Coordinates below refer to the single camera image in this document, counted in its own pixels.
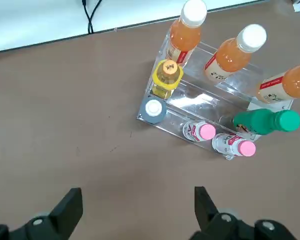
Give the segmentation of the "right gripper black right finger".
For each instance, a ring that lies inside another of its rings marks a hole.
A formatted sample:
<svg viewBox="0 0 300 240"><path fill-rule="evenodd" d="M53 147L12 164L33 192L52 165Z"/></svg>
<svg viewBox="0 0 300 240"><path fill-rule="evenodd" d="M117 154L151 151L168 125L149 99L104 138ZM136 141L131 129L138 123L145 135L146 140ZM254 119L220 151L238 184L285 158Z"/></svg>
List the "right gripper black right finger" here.
<svg viewBox="0 0 300 240"><path fill-rule="evenodd" d="M194 212L200 227L192 240L295 240L280 222L257 220L253 226L228 212L220 212L203 186L194 188Z"/></svg>

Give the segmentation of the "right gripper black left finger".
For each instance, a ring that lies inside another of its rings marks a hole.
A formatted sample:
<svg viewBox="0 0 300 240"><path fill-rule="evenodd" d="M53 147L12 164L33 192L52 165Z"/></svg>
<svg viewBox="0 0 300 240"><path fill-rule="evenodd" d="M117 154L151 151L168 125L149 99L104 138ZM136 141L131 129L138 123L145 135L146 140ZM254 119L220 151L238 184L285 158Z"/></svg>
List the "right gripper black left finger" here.
<svg viewBox="0 0 300 240"><path fill-rule="evenodd" d="M68 240L82 215L82 189L71 188L49 214L36 216L15 230L0 224L0 240Z"/></svg>

